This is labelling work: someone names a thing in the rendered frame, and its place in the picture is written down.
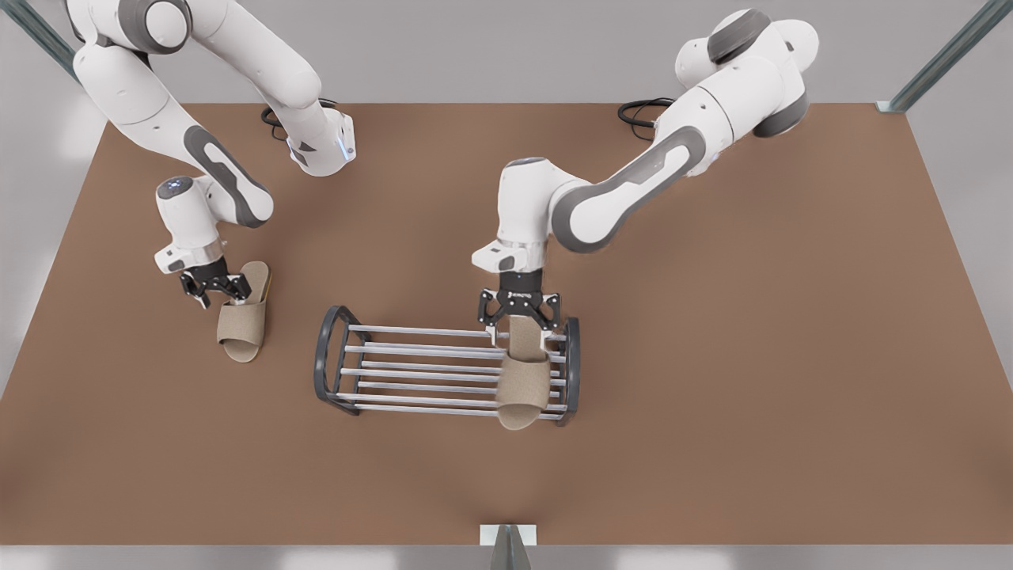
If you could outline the tan open-toe slipper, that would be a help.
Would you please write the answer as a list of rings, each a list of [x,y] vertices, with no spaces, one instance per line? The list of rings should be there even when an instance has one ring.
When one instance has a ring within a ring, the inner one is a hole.
[[[511,315],[509,333],[495,403],[500,424],[517,431],[535,422],[548,405],[551,362],[542,328],[531,317]]]
[[[227,302],[222,306],[217,341],[232,360],[246,363],[253,361],[263,347],[271,269],[264,262],[249,262],[241,271],[251,293],[239,304]]]

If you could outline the dark metal shoe rack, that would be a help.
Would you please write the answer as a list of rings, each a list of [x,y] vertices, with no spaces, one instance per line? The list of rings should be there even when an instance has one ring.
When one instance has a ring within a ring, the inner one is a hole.
[[[364,325],[345,306],[329,307],[316,340],[316,397],[364,411],[496,417],[495,395],[510,333],[499,346],[485,329]],[[568,318],[550,336],[551,390],[538,419],[563,427],[578,412],[580,328]]]

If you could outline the silver frame post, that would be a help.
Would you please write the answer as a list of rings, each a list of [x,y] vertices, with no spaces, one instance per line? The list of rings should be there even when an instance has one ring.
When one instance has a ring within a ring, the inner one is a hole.
[[[912,79],[888,101],[876,101],[881,113],[905,113],[942,79],[978,43],[1008,15],[1013,14],[1013,0],[988,0]]]
[[[0,0],[0,10],[78,81],[73,68],[75,51],[29,5],[28,0]]]
[[[531,570],[527,547],[537,544],[536,524],[481,524],[479,545],[491,545],[491,570]]]

